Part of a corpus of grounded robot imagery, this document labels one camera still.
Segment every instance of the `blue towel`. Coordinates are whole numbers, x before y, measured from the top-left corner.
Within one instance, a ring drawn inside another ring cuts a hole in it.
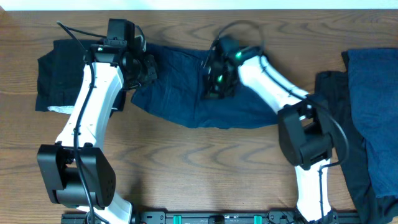
[[[202,62],[208,50],[147,44],[158,79],[139,89],[131,102],[150,114],[188,128],[259,128],[277,123],[273,110],[250,88],[238,86],[233,98],[202,100]]]
[[[349,50],[349,92],[377,197],[398,197],[398,49]]]

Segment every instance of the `green light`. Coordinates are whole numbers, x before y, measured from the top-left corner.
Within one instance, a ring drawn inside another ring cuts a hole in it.
[[[242,52],[238,52],[238,53],[236,53],[235,57],[236,57],[236,58],[240,58],[240,57],[242,57]]]

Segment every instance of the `folded black fabric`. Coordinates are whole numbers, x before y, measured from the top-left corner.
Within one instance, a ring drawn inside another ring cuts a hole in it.
[[[135,92],[131,102],[188,128],[259,128],[277,123],[273,110],[250,88],[238,86],[233,98],[202,100],[207,50],[147,45],[159,68],[153,85]]]
[[[87,49],[95,40],[81,40]],[[74,40],[56,40],[54,49],[37,61],[36,111],[48,111],[49,107],[74,106],[83,82],[83,52]],[[120,91],[113,104],[113,111],[122,111],[126,92]]]
[[[332,116],[343,128],[349,141],[349,159],[341,168],[347,188],[362,223],[389,223],[398,216],[398,199],[394,196],[377,198],[368,172],[368,156],[364,138],[355,128],[351,117],[351,99],[348,75],[342,72],[323,72],[317,75],[315,93],[329,102]],[[345,156],[344,142],[337,139],[339,159]]]
[[[398,49],[346,53],[351,112],[377,197],[398,197]]]

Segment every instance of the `wooden tabletop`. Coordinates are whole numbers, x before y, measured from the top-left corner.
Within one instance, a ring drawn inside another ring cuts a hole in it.
[[[109,18],[139,24],[149,42],[193,49],[208,49],[233,20],[259,22],[271,62],[308,91],[317,72],[345,70],[344,50],[398,47],[398,11],[0,12],[1,223],[59,223],[68,210],[50,203],[36,161],[39,146],[53,143],[68,119],[34,111],[37,59],[52,50],[53,40],[69,38],[57,20],[105,34]],[[258,41],[249,27],[231,33]],[[295,172],[280,151],[277,126],[188,129],[145,113],[129,102],[131,95],[109,120],[105,140],[122,197],[170,211],[295,206]],[[354,209],[340,167],[328,178],[333,208]]]

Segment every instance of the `wooden table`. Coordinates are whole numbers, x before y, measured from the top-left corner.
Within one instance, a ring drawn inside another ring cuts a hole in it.
[[[53,40],[69,38],[57,20],[105,34],[109,18],[139,24],[149,42],[194,49],[207,49],[233,20],[259,22],[271,62],[308,91],[317,72],[345,70],[344,50],[398,47],[398,11],[0,12],[2,223],[59,223],[68,210],[50,203],[36,161],[39,146],[54,142],[68,119],[34,111],[37,59],[52,50]],[[247,43],[258,41],[248,27],[232,32]],[[131,95],[124,111],[109,120],[105,140],[122,197],[170,211],[295,206],[294,168],[279,149],[277,126],[188,129],[145,113],[129,102]],[[330,169],[328,176],[332,206],[354,209],[341,169]]]

